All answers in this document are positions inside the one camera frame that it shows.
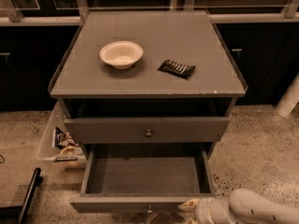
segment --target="cable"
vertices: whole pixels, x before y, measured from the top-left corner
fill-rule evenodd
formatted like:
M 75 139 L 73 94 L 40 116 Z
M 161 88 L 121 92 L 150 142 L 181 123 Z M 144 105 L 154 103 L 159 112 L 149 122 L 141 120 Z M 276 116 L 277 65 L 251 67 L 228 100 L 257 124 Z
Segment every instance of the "cable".
M 0 163 L 4 163 L 5 161 L 5 158 L 0 154 Z

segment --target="closed drawer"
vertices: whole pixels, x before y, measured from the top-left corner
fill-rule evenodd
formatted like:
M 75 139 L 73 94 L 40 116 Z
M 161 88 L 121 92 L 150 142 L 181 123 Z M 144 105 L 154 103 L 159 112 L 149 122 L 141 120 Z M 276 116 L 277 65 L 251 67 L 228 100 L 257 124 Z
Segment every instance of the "closed drawer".
M 177 212 L 191 198 L 215 196 L 200 145 L 168 145 L 171 157 L 151 144 L 123 156 L 98 147 L 92 146 L 79 196 L 70 200 L 79 212 Z
M 85 144 L 217 142 L 228 123 L 228 117 L 78 118 L 64 121 L 75 141 Z

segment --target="black cabinet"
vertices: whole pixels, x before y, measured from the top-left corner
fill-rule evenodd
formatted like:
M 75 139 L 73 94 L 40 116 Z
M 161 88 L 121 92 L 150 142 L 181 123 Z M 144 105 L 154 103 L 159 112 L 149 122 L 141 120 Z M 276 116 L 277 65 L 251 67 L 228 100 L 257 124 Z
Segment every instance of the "black cabinet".
M 275 105 L 299 71 L 298 23 L 218 24 L 249 89 L 238 105 Z
M 77 29 L 0 28 L 0 111 L 53 109 L 48 86 Z

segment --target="small bowl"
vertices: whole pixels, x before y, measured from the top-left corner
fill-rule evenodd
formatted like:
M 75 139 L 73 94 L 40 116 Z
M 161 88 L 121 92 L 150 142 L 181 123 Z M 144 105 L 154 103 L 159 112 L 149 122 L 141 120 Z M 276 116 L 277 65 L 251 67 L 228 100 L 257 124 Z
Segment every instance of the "small bowl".
M 104 46 L 100 58 L 117 69 L 130 68 L 143 55 L 143 49 L 134 42 L 117 41 Z

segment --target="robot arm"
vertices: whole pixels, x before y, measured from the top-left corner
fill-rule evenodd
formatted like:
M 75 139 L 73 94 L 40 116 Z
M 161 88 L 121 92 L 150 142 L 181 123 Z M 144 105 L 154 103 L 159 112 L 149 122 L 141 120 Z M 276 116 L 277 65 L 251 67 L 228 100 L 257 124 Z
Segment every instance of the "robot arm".
M 193 199 L 178 208 L 194 211 L 198 224 L 299 223 L 299 209 L 271 202 L 247 189 L 235 189 L 223 198 Z

